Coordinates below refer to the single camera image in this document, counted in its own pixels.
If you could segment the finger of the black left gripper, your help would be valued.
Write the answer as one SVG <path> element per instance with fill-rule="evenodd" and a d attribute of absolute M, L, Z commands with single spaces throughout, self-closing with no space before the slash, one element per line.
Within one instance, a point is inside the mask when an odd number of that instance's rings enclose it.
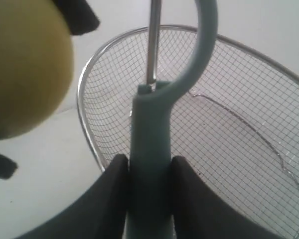
<path fill-rule="evenodd" d="M 0 179 L 9 179 L 17 170 L 17 164 L 10 158 L 0 154 Z"/>
<path fill-rule="evenodd" d="M 53 0 L 72 36 L 95 31 L 100 20 L 86 0 Z"/>

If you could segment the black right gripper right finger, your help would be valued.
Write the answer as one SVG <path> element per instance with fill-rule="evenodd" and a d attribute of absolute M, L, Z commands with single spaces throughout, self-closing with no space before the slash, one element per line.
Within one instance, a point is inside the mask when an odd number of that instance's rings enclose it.
<path fill-rule="evenodd" d="M 172 159 L 170 179 L 177 238 L 279 238 L 225 203 L 200 179 L 184 157 L 175 156 Z"/>

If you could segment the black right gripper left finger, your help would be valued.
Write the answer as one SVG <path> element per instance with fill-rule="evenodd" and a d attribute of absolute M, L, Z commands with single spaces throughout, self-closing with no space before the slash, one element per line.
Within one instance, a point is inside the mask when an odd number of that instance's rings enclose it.
<path fill-rule="evenodd" d="M 129 186 L 128 159 L 117 154 L 97 181 L 72 205 L 22 239 L 121 239 Z"/>

